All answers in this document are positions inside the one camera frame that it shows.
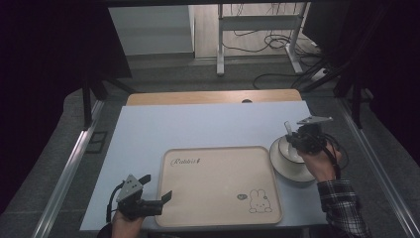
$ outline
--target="aluminum rail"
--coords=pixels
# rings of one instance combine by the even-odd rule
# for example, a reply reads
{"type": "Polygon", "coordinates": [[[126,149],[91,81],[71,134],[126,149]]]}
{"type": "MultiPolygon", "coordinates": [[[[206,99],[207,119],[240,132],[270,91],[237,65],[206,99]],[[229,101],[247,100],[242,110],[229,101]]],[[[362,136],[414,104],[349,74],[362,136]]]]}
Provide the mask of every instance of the aluminum rail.
{"type": "Polygon", "coordinates": [[[33,238],[48,237],[50,231],[53,228],[53,224],[58,215],[58,212],[62,206],[62,203],[67,195],[68,189],[70,188],[71,182],[73,181],[74,175],[80,164],[81,158],[86,150],[89,140],[95,130],[98,122],[100,112],[102,110],[104,102],[96,101],[92,108],[92,124],[88,130],[82,131],[77,139],[77,142],[73,148],[73,151],[68,158],[67,164],[56,183],[55,189],[52,192],[49,203],[44,209],[43,215],[32,235],[33,238]]]}
{"type": "Polygon", "coordinates": [[[373,174],[376,176],[376,179],[379,182],[379,185],[382,188],[383,193],[389,201],[394,213],[396,214],[399,222],[401,223],[402,228],[404,229],[407,237],[418,238],[420,237],[420,230],[411,214],[407,203],[404,201],[402,196],[399,194],[395,185],[392,183],[389,176],[386,174],[385,169],[382,166],[377,154],[374,152],[374,149],[370,145],[368,138],[365,136],[364,130],[359,129],[358,126],[352,119],[350,114],[350,109],[346,104],[346,99],[337,99],[339,108],[344,115],[346,122],[348,123],[356,141],[358,142],[362,152],[364,153],[367,161],[370,165],[370,168],[373,171],[373,174]]]}

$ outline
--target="white bowl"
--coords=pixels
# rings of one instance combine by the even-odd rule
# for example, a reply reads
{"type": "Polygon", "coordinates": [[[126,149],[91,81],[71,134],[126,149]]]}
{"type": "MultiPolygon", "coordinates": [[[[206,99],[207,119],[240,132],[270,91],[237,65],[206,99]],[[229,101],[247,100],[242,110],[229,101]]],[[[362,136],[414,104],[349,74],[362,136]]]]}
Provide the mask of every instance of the white bowl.
{"type": "Polygon", "coordinates": [[[283,137],[280,137],[277,140],[275,140],[269,149],[269,158],[275,170],[287,179],[291,179],[294,181],[314,180],[315,178],[311,175],[311,173],[309,173],[305,163],[295,163],[282,154],[282,145],[279,145],[279,142],[282,138],[283,137]]]}
{"type": "Polygon", "coordinates": [[[278,147],[284,157],[291,160],[294,163],[304,163],[303,159],[297,155],[297,151],[290,143],[287,142],[286,137],[280,137],[278,147]]]}

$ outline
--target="plaid sleeve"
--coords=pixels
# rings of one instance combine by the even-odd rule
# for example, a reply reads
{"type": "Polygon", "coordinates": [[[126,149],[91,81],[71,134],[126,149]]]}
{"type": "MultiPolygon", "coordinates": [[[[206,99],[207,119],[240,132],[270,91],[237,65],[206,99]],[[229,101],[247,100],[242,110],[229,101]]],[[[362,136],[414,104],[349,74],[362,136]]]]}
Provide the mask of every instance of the plaid sleeve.
{"type": "Polygon", "coordinates": [[[348,180],[318,183],[322,210],[337,237],[371,237],[360,213],[361,205],[348,180]]]}

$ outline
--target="cable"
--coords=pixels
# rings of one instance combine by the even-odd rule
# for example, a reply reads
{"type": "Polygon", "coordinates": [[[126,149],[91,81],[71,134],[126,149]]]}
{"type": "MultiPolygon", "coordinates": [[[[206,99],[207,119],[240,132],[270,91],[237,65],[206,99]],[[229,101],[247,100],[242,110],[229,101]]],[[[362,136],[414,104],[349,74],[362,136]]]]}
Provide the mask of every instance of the cable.
{"type": "Polygon", "coordinates": [[[243,34],[238,34],[238,33],[236,33],[236,31],[234,31],[234,34],[237,37],[242,37],[242,36],[246,36],[246,35],[249,35],[249,34],[252,34],[252,33],[255,33],[255,32],[259,32],[259,31],[250,31],[250,32],[243,33],[243,34]]]}
{"type": "Polygon", "coordinates": [[[241,49],[241,48],[234,48],[234,47],[227,47],[224,43],[222,43],[222,46],[224,46],[227,49],[231,49],[231,50],[237,50],[237,51],[242,51],[242,52],[248,52],[248,53],[258,53],[258,52],[262,52],[263,50],[268,48],[268,45],[266,45],[264,48],[259,49],[259,50],[245,50],[245,49],[241,49]]]}
{"type": "Polygon", "coordinates": [[[337,155],[336,155],[336,149],[334,148],[333,145],[331,145],[333,147],[333,153],[331,153],[327,147],[323,146],[314,136],[312,136],[310,133],[305,133],[306,136],[308,136],[309,138],[312,139],[312,141],[317,144],[322,151],[328,156],[328,159],[330,159],[330,163],[334,168],[334,172],[336,173],[336,179],[340,179],[341,178],[341,168],[340,166],[337,164],[337,155]]]}
{"type": "Polygon", "coordinates": [[[112,191],[111,197],[109,198],[109,203],[106,207],[106,222],[107,223],[111,222],[112,200],[114,199],[115,192],[117,192],[118,189],[121,189],[123,185],[124,185],[124,181],[115,187],[115,189],[112,191]]]}
{"type": "Polygon", "coordinates": [[[306,58],[322,58],[322,56],[301,56],[301,57],[299,58],[299,62],[300,62],[301,64],[303,64],[303,65],[305,65],[305,66],[308,66],[308,67],[311,67],[311,66],[313,66],[313,65],[315,65],[315,64],[308,64],[307,62],[303,61],[303,59],[306,59],[306,58]]]}
{"type": "Polygon", "coordinates": [[[293,15],[296,13],[296,6],[297,6],[297,3],[294,3],[293,15]]]}
{"type": "Polygon", "coordinates": [[[320,57],[320,56],[322,56],[322,57],[324,57],[325,56],[325,54],[322,54],[322,53],[319,53],[319,54],[315,54],[315,53],[308,53],[308,52],[305,52],[300,46],[299,46],[299,44],[297,44],[296,43],[296,46],[297,46],[297,48],[295,48],[294,49],[294,51],[298,54],[298,55],[300,55],[300,56],[313,56],[313,57],[320,57]]]}
{"type": "MultiPolygon", "coordinates": [[[[233,12],[233,8],[232,8],[232,5],[233,4],[231,4],[231,15],[233,16],[234,15],[234,12],[233,12]]],[[[242,14],[242,11],[244,10],[244,3],[241,3],[241,4],[239,4],[239,8],[238,8],[238,13],[236,14],[237,16],[240,16],[241,14],[242,14]]]]}
{"type": "Polygon", "coordinates": [[[302,84],[302,82],[304,82],[304,81],[308,80],[309,78],[311,78],[314,73],[316,73],[317,71],[319,71],[319,69],[321,69],[322,67],[324,67],[324,65],[326,65],[326,64],[327,63],[324,61],[324,59],[321,58],[319,61],[317,61],[317,63],[315,63],[308,70],[306,70],[306,72],[304,74],[302,74],[299,78],[297,78],[290,85],[290,88],[298,89],[299,86],[302,84]]]}
{"type": "Polygon", "coordinates": [[[264,39],[264,42],[266,45],[268,45],[271,49],[278,50],[286,47],[286,44],[290,42],[288,38],[286,38],[283,35],[277,35],[277,34],[270,34],[266,36],[264,39]],[[272,43],[281,43],[280,46],[273,46],[272,43]]]}
{"type": "Polygon", "coordinates": [[[274,8],[275,5],[277,5],[277,11],[275,13],[275,15],[278,15],[278,10],[280,8],[280,3],[271,3],[271,7],[265,12],[265,14],[267,15],[269,11],[271,11],[271,15],[274,15],[274,8]]]}
{"type": "Polygon", "coordinates": [[[302,74],[286,74],[286,73],[264,73],[264,74],[261,74],[261,75],[257,76],[256,78],[254,78],[253,87],[254,87],[254,89],[260,89],[259,87],[257,87],[257,81],[264,76],[299,76],[290,86],[290,88],[294,88],[293,86],[295,84],[297,84],[300,80],[302,80],[302,78],[304,78],[304,76],[309,75],[309,74],[313,74],[314,72],[318,71],[319,69],[316,70],[316,69],[312,69],[312,68],[314,68],[314,66],[316,66],[321,61],[322,61],[322,59],[320,59],[315,65],[311,66],[308,70],[306,70],[302,74]]]}
{"type": "Polygon", "coordinates": [[[341,170],[345,169],[350,163],[349,154],[347,153],[346,149],[344,147],[342,147],[340,145],[340,143],[333,136],[331,136],[327,133],[324,133],[324,137],[333,146],[333,148],[337,149],[337,151],[339,151],[339,152],[343,151],[342,159],[344,159],[344,161],[346,161],[346,163],[341,167],[341,170]]]}

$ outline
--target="human hand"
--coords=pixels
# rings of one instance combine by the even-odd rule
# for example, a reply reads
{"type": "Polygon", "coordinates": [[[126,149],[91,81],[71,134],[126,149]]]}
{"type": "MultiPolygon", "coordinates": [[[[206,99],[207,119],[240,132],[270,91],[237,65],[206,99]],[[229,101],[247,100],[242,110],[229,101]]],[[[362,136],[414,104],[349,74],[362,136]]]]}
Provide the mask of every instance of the human hand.
{"type": "Polygon", "coordinates": [[[145,217],[129,220],[119,210],[112,218],[112,238],[136,238],[142,228],[145,217]]]}
{"type": "MultiPolygon", "coordinates": [[[[331,146],[330,143],[327,144],[327,150],[329,150],[333,156],[336,156],[337,162],[342,158],[342,154],[331,146]]],[[[306,168],[318,182],[336,179],[334,167],[324,151],[321,151],[316,155],[306,154],[301,151],[297,151],[297,154],[303,159],[306,168]]]]}

